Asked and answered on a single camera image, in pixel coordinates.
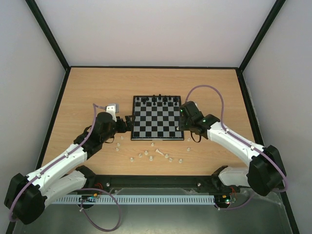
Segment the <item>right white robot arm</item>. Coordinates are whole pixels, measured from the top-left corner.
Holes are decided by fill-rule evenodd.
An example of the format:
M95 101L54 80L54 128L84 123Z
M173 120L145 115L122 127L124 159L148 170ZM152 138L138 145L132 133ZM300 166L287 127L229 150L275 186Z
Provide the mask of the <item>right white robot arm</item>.
M275 162L279 150L247 140L230 130L214 115L203 114L197 105L188 101L180 106L179 129L190 131L200 138L211 140L237 156L246 168L225 167L213 178L213 187L218 191L230 185L252 188L257 194L266 196L271 191L282 191L286 184L285 174Z

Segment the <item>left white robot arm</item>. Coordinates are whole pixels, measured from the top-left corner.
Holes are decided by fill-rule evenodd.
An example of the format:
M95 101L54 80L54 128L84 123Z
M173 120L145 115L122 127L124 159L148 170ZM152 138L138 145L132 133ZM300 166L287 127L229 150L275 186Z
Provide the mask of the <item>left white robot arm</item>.
M120 118L114 113L100 112L92 125L58 157L28 175L13 176L4 200L10 210L10 220L30 224L57 199L75 190L90 188L95 173L82 163L100 151L116 133L131 131L134 120L134 115Z

